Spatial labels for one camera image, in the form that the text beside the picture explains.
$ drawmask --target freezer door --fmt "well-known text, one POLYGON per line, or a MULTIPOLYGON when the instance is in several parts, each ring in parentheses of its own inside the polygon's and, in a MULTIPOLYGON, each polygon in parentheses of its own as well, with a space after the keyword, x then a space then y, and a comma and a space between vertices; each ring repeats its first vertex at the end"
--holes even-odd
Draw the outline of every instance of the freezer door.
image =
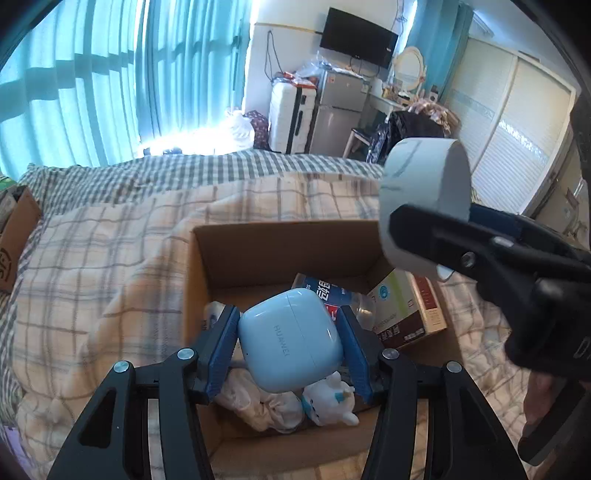
POLYGON ((359 123, 361 113, 320 106, 314 124, 310 153, 342 157, 351 129, 359 123))
POLYGON ((325 73, 321 105, 360 112, 366 97, 367 88, 363 88, 362 79, 344 73, 325 73))

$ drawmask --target bed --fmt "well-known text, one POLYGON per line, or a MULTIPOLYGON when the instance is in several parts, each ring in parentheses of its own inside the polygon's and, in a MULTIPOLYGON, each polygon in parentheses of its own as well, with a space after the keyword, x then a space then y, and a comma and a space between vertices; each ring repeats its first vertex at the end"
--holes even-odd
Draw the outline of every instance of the bed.
MULTIPOLYGON (((34 477, 46 476, 113 359, 144 365, 181 346, 183 255, 191 228, 376 218, 381 175, 374 164, 260 150, 145 157, 105 168, 29 167, 21 183, 44 217, 25 247, 13 293, 0 297, 0 421, 18 427, 34 477), (138 239, 145 248, 138 249, 138 239)), ((507 324, 469 279, 455 274, 442 290, 464 365, 516 443, 528 373, 505 358, 507 324)), ((420 410, 415 476, 424 456, 424 417, 420 410)), ((150 433, 153 455, 157 424, 150 433)), ((359 478, 365 457, 300 474, 359 478)), ((159 478, 161 464, 156 460, 152 468, 159 478)))

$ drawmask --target roll of tape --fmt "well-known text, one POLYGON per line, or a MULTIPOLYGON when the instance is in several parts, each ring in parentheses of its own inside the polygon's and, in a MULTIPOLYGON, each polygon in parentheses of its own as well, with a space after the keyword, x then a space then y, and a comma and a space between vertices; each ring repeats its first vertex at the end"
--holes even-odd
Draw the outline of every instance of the roll of tape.
POLYGON ((379 234, 391 265, 446 281, 451 270, 397 247, 389 234, 390 214, 411 204, 467 221, 471 192, 470 165, 459 140, 406 138, 398 142, 388 155, 379 188, 379 234))

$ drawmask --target blue gripper pad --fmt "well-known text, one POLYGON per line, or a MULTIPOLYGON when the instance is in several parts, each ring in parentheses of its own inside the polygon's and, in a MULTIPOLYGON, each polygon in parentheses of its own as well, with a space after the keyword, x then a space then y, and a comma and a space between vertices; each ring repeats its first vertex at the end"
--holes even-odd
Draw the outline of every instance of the blue gripper pad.
POLYGON ((365 403, 371 405, 374 400, 374 389, 371 383, 370 365, 360 339, 364 333, 371 333, 374 336, 375 334, 365 332, 360 327, 353 310, 348 305, 337 310, 335 323, 355 393, 361 396, 365 403))
POLYGON ((233 305, 226 305, 215 325, 203 332, 197 341, 199 389, 209 401, 220 393, 226 379, 238 339, 238 320, 240 311, 233 305))

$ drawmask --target blue curtain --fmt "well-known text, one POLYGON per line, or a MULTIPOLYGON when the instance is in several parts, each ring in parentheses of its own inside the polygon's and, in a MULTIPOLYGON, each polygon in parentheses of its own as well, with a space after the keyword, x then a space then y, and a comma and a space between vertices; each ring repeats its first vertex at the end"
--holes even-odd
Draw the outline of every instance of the blue curtain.
POLYGON ((423 88, 445 89, 453 76, 468 41, 474 12, 458 0, 419 0, 408 47, 417 47, 427 66, 423 88))
POLYGON ((104 166, 139 145, 135 0, 63 0, 0 72, 0 170, 104 166))
POLYGON ((136 69, 142 141, 214 126, 241 106, 250 14, 251 0, 144 4, 136 69))
POLYGON ((0 170, 105 166, 240 106, 251 0, 63 0, 0 72, 0 170))

